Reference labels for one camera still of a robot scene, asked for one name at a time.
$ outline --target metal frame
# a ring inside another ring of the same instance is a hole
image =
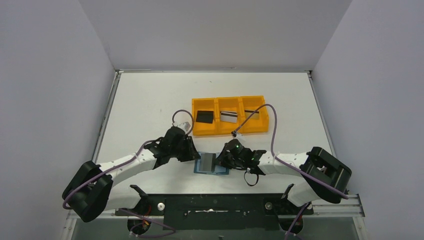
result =
[[[112,106],[114,103],[115,95],[117,93],[119,81],[121,78],[122,73],[222,73],[222,72],[229,72],[229,73],[281,73],[281,70],[277,69],[237,69],[236,67],[227,67],[227,68],[220,68],[216,70],[150,70],[150,69],[141,69],[141,70],[117,70],[113,79],[112,87],[109,94],[109,100],[107,103],[106,111],[104,114],[103,122],[100,127],[99,136],[97,139],[97,144],[95,146],[92,161],[97,162],[97,158],[99,156],[100,147],[102,146],[103,137],[105,134],[105,130],[108,124],[109,116],[112,110]],[[297,69],[294,69],[293,71],[284,71],[284,72],[291,72],[291,73],[304,73],[306,72],[309,78],[310,86],[315,98],[316,105],[318,107],[319,115],[321,116],[322,124],[324,126],[325,134],[328,139],[328,144],[331,149],[331,153],[336,157],[336,152],[333,146],[333,142],[331,140],[331,136],[329,133],[329,130],[327,128],[327,124],[325,121],[325,118],[323,116],[321,106],[319,103],[319,100],[317,98],[313,79],[311,76],[311,71],[305,70],[300,71]],[[324,200],[316,200],[313,201],[313,209],[314,214],[313,215],[305,215],[304,218],[340,218],[340,217],[346,217],[346,218],[353,218],[353,222],[356,228],[356,232],[358,235],[359,240],[367,240],[368,239],[368,233],[365,227],[364,223],[364,209],[361,204],[361,200],[358,194],[354,195],[348,195],[349,199],[345,200],[342,199],[341,203],[339,204],[332,204],[329,202],[326,202]],[[293,216],[278,216],[279,218],[292,218]],[[72,210],[69,211],[65,226],[63,227],[63,232],[61,236],[61,240],[71,240],[72,235],[75,229],[75,225],[77,222],[77,219],[80,217]],[[98,219],[137,219],[137,217],[134,216],[116,216],[114,210],[104,211],[102,214],[100,214]],[[163,216],[150,216],[152,219],[163,219]]]

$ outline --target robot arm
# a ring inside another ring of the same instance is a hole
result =
[[[114,186],[167,164],[170,158],[177,158],[180,162],[200,158],[192,137],[187,135],[187,125],[188,122],[172,126],[164,137],[145,144],[138,154],[101,164],[85,162],[65,188],[62,198],[84,222],[92,221],[104,210],[134,208],[145,193],[135,185]]]
[[[340,203],[341,196],[339,194],[302,174],[304,172],[344,192],[352,171],[330,153],[321,147],[313,147],[309,152],[277,154],[276,156],[286,164],[277,160],[270,151],[252,151],[235,138],[225,144],[221,154],[216,158],[215,164],[256,175],[285,174],[303,177],[304,182],[290,185],[282,197],[296,207],[318,199],[334,204]]]

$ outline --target white table surface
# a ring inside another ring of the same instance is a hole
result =
[[[191,112],[193,98],[263,95],[278,114],[274,150],[307,152],[314,146],[331,153],[323,122],[306,73],[122,73],[110,111],[97,163],[134,153],[140,145],[163,136],[176,110]],[[268,109],[269,132],[246,136],[245,147],[270,150],[274,116]],[[189,121],[181,112],[176,121]],[[193,137],[199,152],[220,152],[231,136]],[[193,172],[194,161],[168,164],[135,175],[118,186],[137,184],[148,194],[282,193],[302,178],[271,174],[249,187],[243,171],[229,175]],[[249,182],[255,175],[247,175]]]

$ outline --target black object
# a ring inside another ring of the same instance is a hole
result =
[[[164,203],[166,206],[164,211],[152,207],[149,215],[163,216],[163,223],[177,230],[262,228],[275,231],[280,229],[280,223],[273,212],[268,213],[265,209],[266,202],[272,202],[279,215],[297,215],[301,209],[296,206],[278,205],[281,193],[149,194],[148,201],[152,206]],[[131,211],[140,214],[145,212],[137,208]],[[115,214],[127,216],[122,211],[117,211]],[[311,215],[313,211],[306,209],[303,214]]]
[[[212,124],[214,122],[214,112],[213,111],[197,111],[196,122]]]
[[[228,169],[246,171],[250,169],[251,174],[265,175],[258,167],[259,159],[265,150],[254,150],[244,147],[239,140],[232,139],[224,145],[219,156],[215,159],[215,164]]]
[[[170,158],[177,158],[180,162],[200,158],[192,137],[186,135],[184,130],[176,126],[172,126],[168,129],[164,137],[160,137],[155,142],[146,144],[144,148],[151,151],[157,159],[154,169],[168,163]],[[74,189],[100,173],[102,173],[100,165],[96,165],[92,161],[85,162],[63,191],[62,198],[65,199]],[[85,223],[94,220],[105,209],[113,182],[111,175],[105,174],[101,176],[96,181],[76,192],[68,201],[69,206]],[[141,193],[142,190],[138,187],[138,189],[133,188],[140,194],[140,201],[144,201],[142,197],[143,193]]]
[[[164,137],[144,146],[153,153],[157,159],[153,169],[156,169],[170,161],[170,158],[177,158],[180,162],[187,162],[200,159],[191,136],[179,127],[172,126]]]
[[[100,173],[102,173],[100,166],[94,162],[87,161],[82,164],[63,191],[62,199],[65,199],[74,189]],[[95,184],[89,184],[76,192],[68,201],[68,205],[81,217],[83,222],[90,222],[105,209],[113,183],[112,176],[103,175]]]
[[[309,157],[306,159],[306,162],[300,165],[300,169],[303,172],[323,181],[342,193],[346,190],[346,186],[352,176],[352,171],[349,167],[321,147],[314,146],[307,155]],[[332,204],[338,204],[342,200],[339,194],[328,190],[307,177],[303,178],[321,199]]]
[[[247,185],[249,186],[249,187],[253,187],[253,186],[255,186],[256,184],[258,184],[258,182],[259,182],[259,174],[256,174],[256,182],[254,183],[254,184],[250,184],[250,183],[248,183],[248,181],[246,180],[246,174],[248,173],[248,171],[245,171],[244,172],[244,175],[243,175],[243,178],[244,178],[244,181],[247,183]]]

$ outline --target white wall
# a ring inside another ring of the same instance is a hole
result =
[[[352,0],[80,0],[116,69],[311,70]]]
[[[424,1],[353,0],[312,77],[375,239],[423,239]]]
[[[57,240],[114,69],[77,0],[0,2],[0,236]]]

